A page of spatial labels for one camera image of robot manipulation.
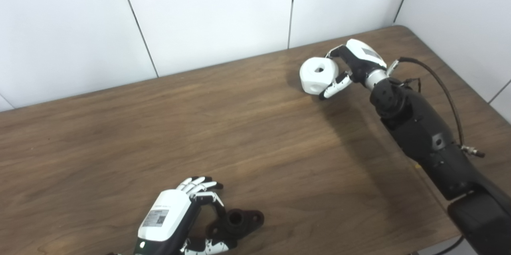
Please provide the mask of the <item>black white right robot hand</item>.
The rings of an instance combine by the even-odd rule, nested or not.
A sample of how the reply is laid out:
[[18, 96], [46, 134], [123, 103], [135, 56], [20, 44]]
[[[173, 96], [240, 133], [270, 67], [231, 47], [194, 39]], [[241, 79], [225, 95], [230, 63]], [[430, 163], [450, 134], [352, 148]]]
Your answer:
[[350, 39], [346, 44], [331, 49], [326, 58], [339, 57], [347, 67], [319, 94], [320, 100], [326, 100], [352, 83], [363, 84], [373, 90], [380, 81], [389, 78], [387, 64], [370, 46], [357, 39]]

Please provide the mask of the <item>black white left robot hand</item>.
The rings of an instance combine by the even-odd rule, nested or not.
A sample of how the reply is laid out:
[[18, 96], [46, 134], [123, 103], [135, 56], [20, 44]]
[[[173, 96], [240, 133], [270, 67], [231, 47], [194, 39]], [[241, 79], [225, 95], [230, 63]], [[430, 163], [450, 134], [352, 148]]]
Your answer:
[[209, 176], [185, 179], [177, 188], [162, 191], [138, 229], [135, 255], [213, 255], [237, 247], [236, 240], [190, 237], [189, 233], [204, 205], [218, 217], [226, 215], [215, 190], [223, 185]]

